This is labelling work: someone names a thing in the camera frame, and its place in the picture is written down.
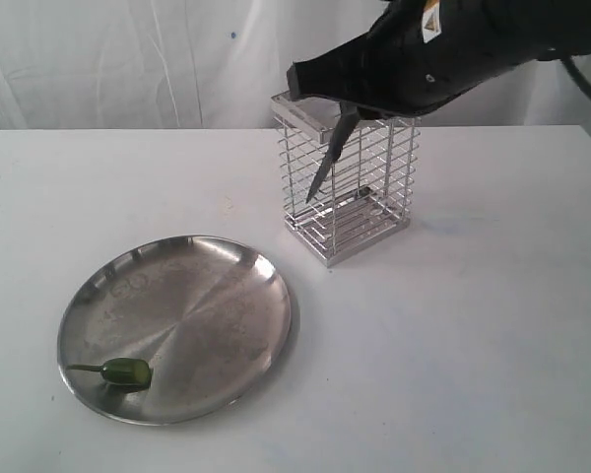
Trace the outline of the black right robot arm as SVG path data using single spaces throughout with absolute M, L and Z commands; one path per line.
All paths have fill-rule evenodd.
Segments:
M 535 60 L 591 54 L 591 1 L 391 1 L 370 29 L 287 72 L 290 98 L 423 116 Z

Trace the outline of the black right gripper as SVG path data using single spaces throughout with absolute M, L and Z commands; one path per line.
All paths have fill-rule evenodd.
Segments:
M 366 37 L 294 62 L 292 101 L 367 101 L 403 116 L 430 113 L 500 74 L 488 1 L 389 1 Z

